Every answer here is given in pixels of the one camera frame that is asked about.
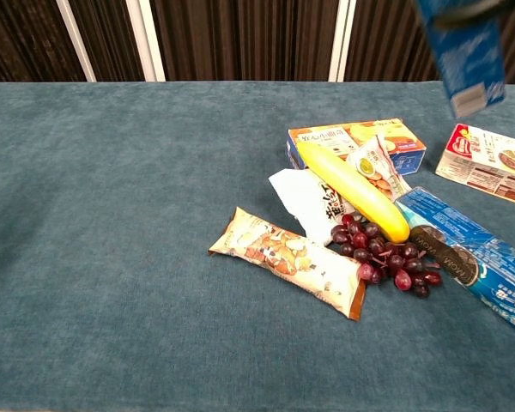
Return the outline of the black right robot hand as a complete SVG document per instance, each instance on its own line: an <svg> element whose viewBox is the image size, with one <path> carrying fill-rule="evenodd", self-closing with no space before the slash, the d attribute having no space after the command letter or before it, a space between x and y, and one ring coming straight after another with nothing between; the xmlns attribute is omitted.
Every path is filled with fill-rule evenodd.
<svg viewBox="0 0 515 412"><path fill-rule="evenodd" d="M515 9L515 0L481 0L451 6L433 16L433 25L439 29L455 29L488 21Z"/></svg>

